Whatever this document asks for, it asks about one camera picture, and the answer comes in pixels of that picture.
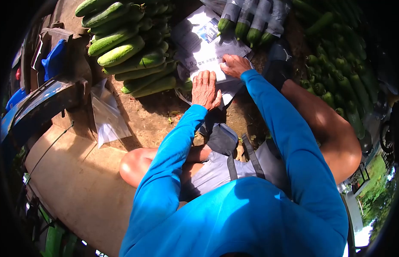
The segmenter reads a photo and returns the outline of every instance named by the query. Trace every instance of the leg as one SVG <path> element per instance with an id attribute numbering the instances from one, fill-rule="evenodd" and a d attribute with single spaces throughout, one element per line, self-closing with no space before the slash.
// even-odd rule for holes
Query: leg
<path id="1" fill-rule="evenodd" d="M 181 183 L 187 181 L 207 159 L 211 149 L 207 145 L 194 146 L 182 167 Z M 120 175 L 131 186 L 137 188 L 157 154 L 157 148 L 139 148 L 125 154 L 120 162 Z"/>
<path id="2" fill-rule="evenodd" d="M 336 184 L 339 184 L 357 170 L 362 156 L 360 144 L 347 121 L 323 100 L 311 95 L 290 79 L 290 56 L 287 42 L 279 40 L 274 43 L 262 74 L 305 119 L 315 138 L 321 143 L 321 153 Z"/>

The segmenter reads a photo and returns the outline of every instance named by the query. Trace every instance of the bare leg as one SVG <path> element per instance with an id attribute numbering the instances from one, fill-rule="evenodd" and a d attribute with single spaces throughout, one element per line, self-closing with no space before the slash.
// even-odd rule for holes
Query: bare leg
<path id="1" fill-rule="evenodd" d="M 120 174 L 125 182 L 135 188 L 138 187 L 157 154 L 157 150 L 158 148 L 139 148 L 126 153 L 120 163 Z M 211 149 L 206 144 L 191 148 L 187 160 L 182 166 L 180 176 L 182 184 L 202 168 L 203 164 L 200 162 L 205 161 L 210 152 Z"/>
<path id="2" fill-rule="evenodd" d="M 337 184 L 358 168 L 361 147 L 351 125 L 323 100 L 288 79 L 281 93 L 308 123 Z"/>

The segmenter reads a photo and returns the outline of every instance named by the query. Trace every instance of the sleeve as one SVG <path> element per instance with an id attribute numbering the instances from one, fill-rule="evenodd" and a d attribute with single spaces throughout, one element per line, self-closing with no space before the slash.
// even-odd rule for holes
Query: sleeve
<path id="1" fill-rule="evenodd" d="M 285 162 L 294 202 L 325 220 L 343 237 L 348 217 L 334 177 L 306 121 L 256 70 L 241 75 Z"/>
<path id="2" fill-rule="evenodd" d="M 195 131 L 204 122 L 207 112 L 203 106 L 192 105 L 162 141 L 136 189 L 119 256 L 124 256 L 141 237 L 177 210 L 181 167 L 190 151 Z"/>

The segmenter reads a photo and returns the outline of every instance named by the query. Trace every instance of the newspaper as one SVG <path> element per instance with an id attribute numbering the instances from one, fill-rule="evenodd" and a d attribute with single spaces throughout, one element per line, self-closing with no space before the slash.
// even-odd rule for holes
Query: newspaper
<path id="1" fill-rule="evenodd" d="M 216 89 L 221 89 L 223 101 L 220 108 L 229 104 L 242 87 L 240 80 L 226 75 L 220 69 L 224 54 L 246 56 L 251 52 L 234 34 L 230 38 L 217 37 L 219 16 L 211 8 L 202 6 L 177 24 L 171 31 L 171 39 L 177 45 L 174 58 L 188 70 L 193 79 L 200 71 L 209 70 L 216 74 Z M 182 100 L 191 104 L 190 95 L 176 90 Z"/>

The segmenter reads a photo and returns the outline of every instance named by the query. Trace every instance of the gray shorts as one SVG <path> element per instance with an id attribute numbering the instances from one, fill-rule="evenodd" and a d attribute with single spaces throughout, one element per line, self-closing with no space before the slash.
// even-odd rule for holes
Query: gray shorts
<path id="1" fill-rule="evenodd" d="M 285 165 L 274 141 L 265 141 L 255 152 L 259 164 L 264 171 L 265 179 L 282 189 L 290 197 L 290 186 Z M 204 166 L 192 178 L 181 186 L 180 201 L 189 202 L 219 186 L 231 181 L 227 167 L 227 156 L 211 152 Z M 254 167 L 250 161 L 234 160 L 238 179 L 255 176 Z"/>

